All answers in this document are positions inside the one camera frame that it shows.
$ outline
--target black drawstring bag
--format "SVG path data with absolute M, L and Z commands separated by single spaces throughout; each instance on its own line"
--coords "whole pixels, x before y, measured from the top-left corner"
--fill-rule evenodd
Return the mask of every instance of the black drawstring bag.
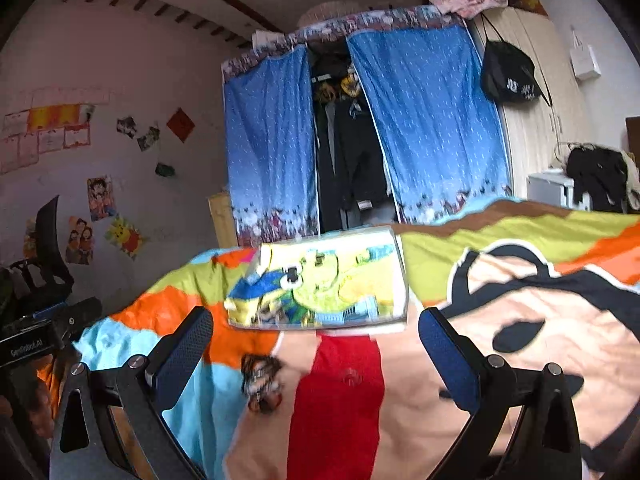
M 535 66 L 531 58 L 517 46 L 504 41 L 500 32 L 484 14 L 480 16 L 486 38 L 480 86 L 487 97 L 497 103 L 523 103 L 542 96 L 545 103 L 551 106 L 551 94 L 547 99 L 542 93 L 534 77 Z M 489 40 L 484 20 L 489 22 L 500 41 Z

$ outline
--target red stripe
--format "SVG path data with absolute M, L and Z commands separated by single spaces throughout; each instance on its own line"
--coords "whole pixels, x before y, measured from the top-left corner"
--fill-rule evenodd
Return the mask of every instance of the red stripe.
M 287 480 L 369 480 L 384 392 L 375 341 L 322 336 L 296 390 Z

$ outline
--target blue curtain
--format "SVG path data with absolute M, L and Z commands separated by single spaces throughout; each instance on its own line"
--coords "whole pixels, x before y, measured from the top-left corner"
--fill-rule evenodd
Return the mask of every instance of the blue curtain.
M 226 157 L 238 242 L 318 233 L 314 119 L 306 48 L 225 84 Z
M 510 193 L 497 109 L 463 27 L 360 32 L 348 45 L 401 221 L 429 223 L 475 196 Z

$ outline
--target bed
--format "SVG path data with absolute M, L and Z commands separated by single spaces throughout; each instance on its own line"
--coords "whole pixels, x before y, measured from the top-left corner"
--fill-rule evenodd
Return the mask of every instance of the bed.
M 163 416 L 208 478 L 424 480 L 467 419 L 418 339 L 420 309 L 437 305 L 484 354 L 523 368 L 561 364 L 583 459 L 594 475 L 610 468 L 640 415 L 639 218 L 496 200 L 441 225 L 394 229 L 412 292 L 403 332 L 234 329 L 223 301 L 254 250 L 212 250 L 86 329 L 76 349 L 92 370 L 120 366 L 202 304 L 214 335 Z M 239 365 L 247 353 L 285 365 L 283 402 L 271 415 L 246 409 Z M 59 383 L 48 384 L 55 394 Z M 508 416 L 496 453 L 516 417 Z

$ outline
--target wall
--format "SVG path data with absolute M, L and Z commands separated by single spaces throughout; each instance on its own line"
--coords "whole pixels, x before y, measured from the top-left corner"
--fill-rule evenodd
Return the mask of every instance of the wall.
M 77 299 L 95 294 L 108 310 L 122 308 L 167 271 L 216 247 L 207 197 L 226 182 L 220 63 L 237 54 L 170 18 L 37 1 L 0 53 L 0 112 L 15 111 L 6 103 L 16 92 L 49 86 L 101 86 L 110 102 L 96 108 L 91 146 L 41 155 L 37 165 L 0 176 L 0 262 L 22 257 L 26 219 L 56 194 L 63 250 L 68 217 L 89 216 L 87 178 L 102 174 L 113 178 L 118 211 L 149 240 L 132 261 L 104 239 L 110 220 L 96 222 L 93 264 L 70 266 Z M 184 144 L 165 126 L 177 107 L 196 124 Z M 116 118 L 128 114 L 139 134 L 159 123 L 159 150 L 142 153 L 116 132 Z M 155 175 L 158 160 L 177 176 Z
M 580 83 L 598 142 L 626 148 L 625 118 L 640 115 L 640 66 L 596 0 L 540 0 L 569 49 L 575 27 L 594 47 L 602 76 Z

